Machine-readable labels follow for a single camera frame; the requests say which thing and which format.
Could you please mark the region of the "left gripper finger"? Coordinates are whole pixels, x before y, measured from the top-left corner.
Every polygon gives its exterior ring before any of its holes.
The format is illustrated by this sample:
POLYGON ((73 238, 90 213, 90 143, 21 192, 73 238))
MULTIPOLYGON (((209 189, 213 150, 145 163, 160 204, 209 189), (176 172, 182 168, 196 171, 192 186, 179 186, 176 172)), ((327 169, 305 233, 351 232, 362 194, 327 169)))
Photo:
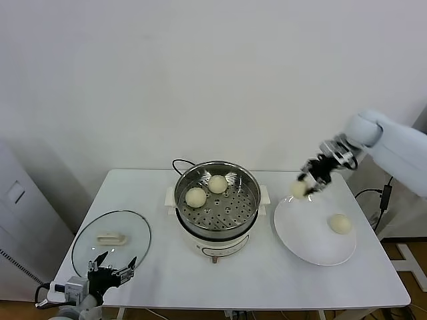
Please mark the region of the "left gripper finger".
POLYGON ((120 281, 129 281, 134 276, 136 261, 137 256, 129 262, 127 267, 113 271, 112 275, 117 277, 120 281))
POLYGON ((89 272, 97 271, 98 267, 101 266, 101 264, 103 263, 103 261, 105 260, 107 255, 108 255, 108 252, 106 251, 106 252, 98 255, 94 260, 90 260, 88 263, 88 271, 89 272))

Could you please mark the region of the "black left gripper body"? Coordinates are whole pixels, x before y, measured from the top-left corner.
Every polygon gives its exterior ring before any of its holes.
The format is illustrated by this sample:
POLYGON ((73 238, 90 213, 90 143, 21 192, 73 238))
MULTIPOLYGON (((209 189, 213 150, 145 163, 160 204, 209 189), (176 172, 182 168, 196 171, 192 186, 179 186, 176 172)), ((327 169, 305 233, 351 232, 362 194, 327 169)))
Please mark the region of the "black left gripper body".
POLYGON ((120 287, 123 282, 112 275, 118 269, 99 267, 97 271, 87 272, 89 279, 89 294, 97 301, 102 301, 106 291, 112 287, 120 287))

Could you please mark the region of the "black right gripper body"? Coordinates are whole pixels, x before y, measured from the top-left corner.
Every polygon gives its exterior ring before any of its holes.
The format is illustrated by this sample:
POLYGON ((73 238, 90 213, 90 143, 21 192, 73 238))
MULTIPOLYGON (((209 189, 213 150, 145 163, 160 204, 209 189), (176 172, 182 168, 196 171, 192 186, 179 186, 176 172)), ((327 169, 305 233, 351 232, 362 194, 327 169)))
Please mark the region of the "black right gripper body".
POLYGON ((319 182, 330 183, 330 173, 336 168, 336 160, 331 157, 318 156, 308 161, 311 176, 319 182))

